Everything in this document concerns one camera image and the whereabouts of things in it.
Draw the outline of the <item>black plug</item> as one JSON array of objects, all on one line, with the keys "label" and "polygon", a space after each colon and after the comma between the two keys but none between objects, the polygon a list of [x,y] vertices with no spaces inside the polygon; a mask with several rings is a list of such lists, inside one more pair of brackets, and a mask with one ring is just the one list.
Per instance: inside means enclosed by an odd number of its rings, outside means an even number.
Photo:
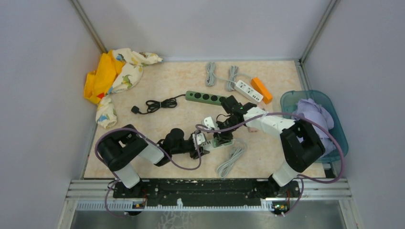
[{"label": "black plug", "polygon": [[140,114],[139,108],[137,106],[133,106],[131,108],[131,112],[134,114]]}]

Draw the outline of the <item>purple cloth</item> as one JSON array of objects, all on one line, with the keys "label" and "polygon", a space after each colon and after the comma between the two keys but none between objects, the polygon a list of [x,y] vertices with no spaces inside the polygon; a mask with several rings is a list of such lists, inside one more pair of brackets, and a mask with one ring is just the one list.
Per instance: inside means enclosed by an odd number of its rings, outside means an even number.
[{"label": "purple cloth", "polygon": [[[316,124],[320,125],[323,129],[329,131],[334,128],[334,120],[330,113],[321,105],[317,104],[313,99],[300,99],[297,103],[297,109],[293,114],[302,116],[309,119]],[[325,148],[325,154],[327,155],[336,149],[329,136],[321,129],[313,126],[316,133],[320,137],[321,142]]]}]

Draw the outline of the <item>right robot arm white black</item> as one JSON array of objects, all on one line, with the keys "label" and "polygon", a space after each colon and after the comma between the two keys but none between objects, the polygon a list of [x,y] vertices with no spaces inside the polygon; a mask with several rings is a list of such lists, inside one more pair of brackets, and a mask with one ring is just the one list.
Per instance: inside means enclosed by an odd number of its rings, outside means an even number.
[{"label": "right robot arm white black", "polygon": [[214,137],[221,143],[232,140],[233,131],[243,125],[279,137],[285,160],[269,177],[269,191],[275,197],[282,196],[288,183],[325,153],[319,135],[309,122],[270,115],[256,104],[241,104],[234,96],[220,99],[220,103],[229,115],[225,121],[217,122],[219,132]]}]

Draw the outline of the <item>small white green-plug strip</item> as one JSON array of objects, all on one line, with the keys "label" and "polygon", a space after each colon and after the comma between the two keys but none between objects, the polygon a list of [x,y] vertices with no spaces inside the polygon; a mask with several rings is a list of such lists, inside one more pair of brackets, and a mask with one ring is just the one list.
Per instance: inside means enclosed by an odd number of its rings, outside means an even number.
[{"label": "small white green-plug strip", "polygon": [[217,139],[211,139],[211,140],[208,140],[208,141],[204,142],[203,144],[201,144],[201,146],[203,147],[203,150],[211,152],[213,150],[220,149],[225,146],[232,146],[233,144],[234,144],[234,140],[231,140],[230,142],[226,142],[226,143],[219,143],[219,141]]}]

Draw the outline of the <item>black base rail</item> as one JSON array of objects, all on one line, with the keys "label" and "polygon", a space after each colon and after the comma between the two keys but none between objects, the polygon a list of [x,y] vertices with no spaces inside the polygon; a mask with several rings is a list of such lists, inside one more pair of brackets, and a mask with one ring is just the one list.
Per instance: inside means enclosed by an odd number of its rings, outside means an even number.
[{"label": "black base rail", "polygon": [[118,182],[114,198],[140,198],[148,207],[258,207],[266,198],[297,198],[299,186],[291,181],[278,187],[273,181],[234,179],[143,179],[132,188]]}]

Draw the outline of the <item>green plug adapter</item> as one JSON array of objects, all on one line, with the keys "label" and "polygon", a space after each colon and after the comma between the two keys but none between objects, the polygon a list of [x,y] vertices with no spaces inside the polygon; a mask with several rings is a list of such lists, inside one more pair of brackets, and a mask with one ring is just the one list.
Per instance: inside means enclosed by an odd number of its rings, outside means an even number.
[{"label": "green plug adapter", "polygon": [[222,146],[222,145],[226,145],[226,144],[228,144],[228,143],[230,143],[229,140],[221,140],[221,139],[214,139],[214,140],[213,140],[213,146],[214,146],[214,148],[220,147],[220,146]]}]

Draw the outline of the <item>yellow dinosaur cloth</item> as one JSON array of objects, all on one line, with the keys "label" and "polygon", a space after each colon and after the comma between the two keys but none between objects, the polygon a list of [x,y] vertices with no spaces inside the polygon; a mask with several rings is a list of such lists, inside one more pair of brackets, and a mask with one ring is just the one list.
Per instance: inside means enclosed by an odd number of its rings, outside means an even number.
[{"label": "yellow dinosaur cloth", "polygon": [[83,97],[97,105],[96,123],[104,129],[113,127],[117,113],[112,95],[125,92],[141,80],[144,67],[162,62],[152,52],[136,52],[130,48],[109,50],[100,56],[97,69],[88,72]]}]

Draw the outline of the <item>green long power strip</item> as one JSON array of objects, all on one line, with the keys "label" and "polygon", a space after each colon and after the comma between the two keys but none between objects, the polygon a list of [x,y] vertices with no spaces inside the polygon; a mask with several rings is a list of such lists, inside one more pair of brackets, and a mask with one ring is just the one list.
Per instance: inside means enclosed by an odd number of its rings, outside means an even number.
[{"label": "green long power strip", "polygon": [[225,96],[207,94],[195,91],[187,91],[185,93],[185,99],[191,102],[197,102],[202,104],[218,105],[221,106],[221,102],[225,99]]}]

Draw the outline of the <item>teal plastic bin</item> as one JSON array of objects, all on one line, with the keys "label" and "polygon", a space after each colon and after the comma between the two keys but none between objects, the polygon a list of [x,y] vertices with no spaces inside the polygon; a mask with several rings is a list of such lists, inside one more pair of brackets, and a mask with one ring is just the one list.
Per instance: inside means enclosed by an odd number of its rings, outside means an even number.
[{"label": "teal plastic bin", "polygon": [[330,98],[316,90],[288,91],[280,99],[282,112],[294,113],[321,125],[339,143],[344,155],[348,143]]}]

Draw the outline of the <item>orange power strip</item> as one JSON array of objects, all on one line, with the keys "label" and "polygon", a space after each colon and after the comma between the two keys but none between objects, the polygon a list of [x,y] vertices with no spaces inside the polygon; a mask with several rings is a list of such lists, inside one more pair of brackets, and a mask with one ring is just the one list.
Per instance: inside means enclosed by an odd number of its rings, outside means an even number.
[{"label": "orange power strip", "polygon": [[263,96],[263,102],[269,104],[273,100],[273,95],[266,88],[264,83],[257,77],[251,79],[251,86]]}]

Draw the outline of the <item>white usb power strip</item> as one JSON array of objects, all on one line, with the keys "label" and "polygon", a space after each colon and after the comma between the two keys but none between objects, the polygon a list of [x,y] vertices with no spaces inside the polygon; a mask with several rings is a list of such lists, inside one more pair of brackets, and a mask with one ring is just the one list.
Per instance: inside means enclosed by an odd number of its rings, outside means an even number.
[{"label": "white usb power strip", "polygon": [[234,89],[254,104],[258,104],[264,98],[262,94],[242,80],[236,82]]}]

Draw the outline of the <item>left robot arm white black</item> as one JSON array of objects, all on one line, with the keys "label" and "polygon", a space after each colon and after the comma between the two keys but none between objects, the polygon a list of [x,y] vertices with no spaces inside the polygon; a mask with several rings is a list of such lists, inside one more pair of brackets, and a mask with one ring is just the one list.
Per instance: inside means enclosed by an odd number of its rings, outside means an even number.
[{"label": "left robot arm white black", "polygon": [[133,125],[127,125],[101,136],[95,145],[95,155],[124,185],[124,191],[136,198],[142,194],[143,184],[131,165],[133,159],[139,156],[158,167],[171,162],[173,155],[178,154],[189,154],[190,158],[201,160],[209,153],[204,149],[204,143],[206,138],[202,132],[193,133],[186,139],[179,128],[172,129],[164,139],[154,143]]}]

